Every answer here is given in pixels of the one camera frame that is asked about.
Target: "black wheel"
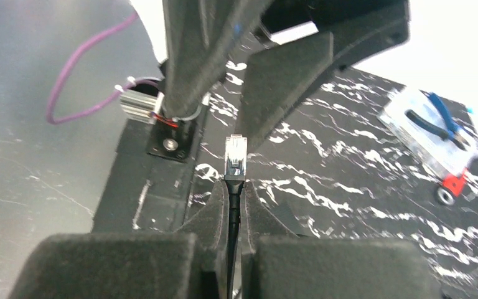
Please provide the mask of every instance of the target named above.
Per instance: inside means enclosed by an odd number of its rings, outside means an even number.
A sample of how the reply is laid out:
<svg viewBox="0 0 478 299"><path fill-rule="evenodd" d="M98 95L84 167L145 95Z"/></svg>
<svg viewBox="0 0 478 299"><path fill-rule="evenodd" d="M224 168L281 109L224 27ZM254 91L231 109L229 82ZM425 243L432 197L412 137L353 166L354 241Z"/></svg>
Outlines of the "black wheel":
<svg viewBox="0 0 478 299"><path fill-rule="evenodd" d="M450 189L443 186L439 186L435 193L437 201L444 206L453 205L457 199Z"/></svg>

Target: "wire cutter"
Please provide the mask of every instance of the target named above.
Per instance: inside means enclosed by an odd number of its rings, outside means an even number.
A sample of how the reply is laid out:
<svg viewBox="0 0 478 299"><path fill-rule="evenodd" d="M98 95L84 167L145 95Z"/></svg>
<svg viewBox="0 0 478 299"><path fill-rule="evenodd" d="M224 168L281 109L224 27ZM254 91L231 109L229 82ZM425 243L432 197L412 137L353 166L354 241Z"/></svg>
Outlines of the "wire cutter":
<svg viewBox="0 0 478 299"><path fill-rule="evenodd" d="M428 100L435 106L439 114L444 120L444 124L446 125L446 129L440 128L429 121L421 118L417 113L413 110L407 110L406 116L416 125L421 127L422 129L432 133L433 135L439 136L442 140L450 140L452 141L458 148L462 149L463 151L466 150L466 146L470 146L468 141L464 139L464 137L460 134L461 126L459 126L452 118L450 111L444 104L444 102L439 98L438 95L435 93L430 93L428 95Z"/></svg>

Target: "pliers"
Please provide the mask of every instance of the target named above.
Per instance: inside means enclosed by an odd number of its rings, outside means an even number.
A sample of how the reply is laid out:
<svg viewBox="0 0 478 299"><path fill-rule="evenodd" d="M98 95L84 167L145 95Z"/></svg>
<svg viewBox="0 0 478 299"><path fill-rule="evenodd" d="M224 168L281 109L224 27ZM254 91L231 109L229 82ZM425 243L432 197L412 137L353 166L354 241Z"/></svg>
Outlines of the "pliers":
<svg viewBox="0 0 478 299"><path fill-rule="evenodd" d="M458 148L462 149L463 151L466 150L466 146L470 146L468 141L461 136L461 126L459 126L452 118L450 111L443 103L441 98L435 93L430 93L428 95L428 100L435 106L439 114L444 120L444 124L446 125L446 129L440 128L429 121L421 118L417 113L413 110L407 110L406 116L413 122L415 125L418 125L422 129L432 133L433 135L439 136L442 140L450 140L452 141Z"/></svg>

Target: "gray floor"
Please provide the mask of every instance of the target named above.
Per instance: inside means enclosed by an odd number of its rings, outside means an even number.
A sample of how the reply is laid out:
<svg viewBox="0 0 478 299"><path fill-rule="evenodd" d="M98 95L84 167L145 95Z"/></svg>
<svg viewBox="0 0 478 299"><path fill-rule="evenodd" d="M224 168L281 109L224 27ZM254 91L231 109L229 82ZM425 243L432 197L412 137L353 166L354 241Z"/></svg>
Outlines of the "gray floor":
<svg viewBox="0 0 478 299"><path fill-rule="evenodd" d="M72 51L130 13L125 0L0 0L0 298L43 238L90 230L125 116L112 105L52 126L44 110ZM58 115L94 105L129 75L158 75L156 64L135 23L84 57Z"/></svg>

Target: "white background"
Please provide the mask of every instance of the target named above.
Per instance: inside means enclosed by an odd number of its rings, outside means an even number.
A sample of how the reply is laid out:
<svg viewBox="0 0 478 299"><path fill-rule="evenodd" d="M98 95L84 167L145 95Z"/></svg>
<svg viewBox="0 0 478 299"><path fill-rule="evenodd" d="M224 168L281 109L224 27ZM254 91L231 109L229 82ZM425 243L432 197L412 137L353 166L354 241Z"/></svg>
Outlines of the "white background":
<svg viewBox="0 0 478 299"><path fill-rule="evenodd" d="M164 60L162 0L131 2ZM410 40L355 67L466 104L478 131L478 0L412 0L410 9Z"/></svg>

